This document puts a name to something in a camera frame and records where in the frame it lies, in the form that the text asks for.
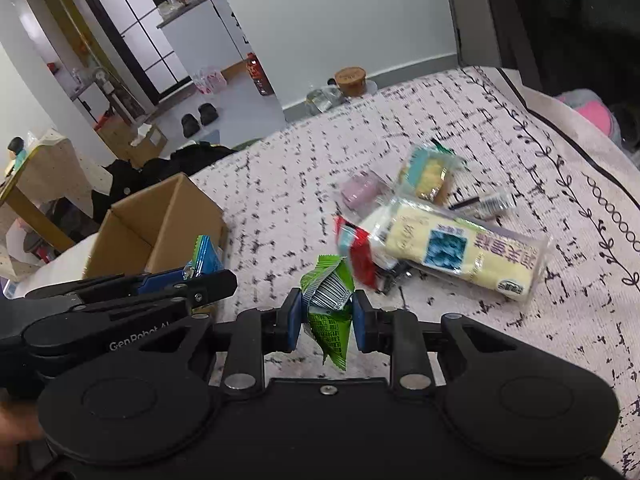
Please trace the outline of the person left hand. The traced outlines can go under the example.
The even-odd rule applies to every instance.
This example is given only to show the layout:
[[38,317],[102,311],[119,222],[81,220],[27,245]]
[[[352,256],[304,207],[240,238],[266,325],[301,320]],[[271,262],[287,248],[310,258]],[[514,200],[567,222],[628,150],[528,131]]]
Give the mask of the person left hand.
[[35,404],[2,402],[0,441],[2,446],[18,445],[43,438]]

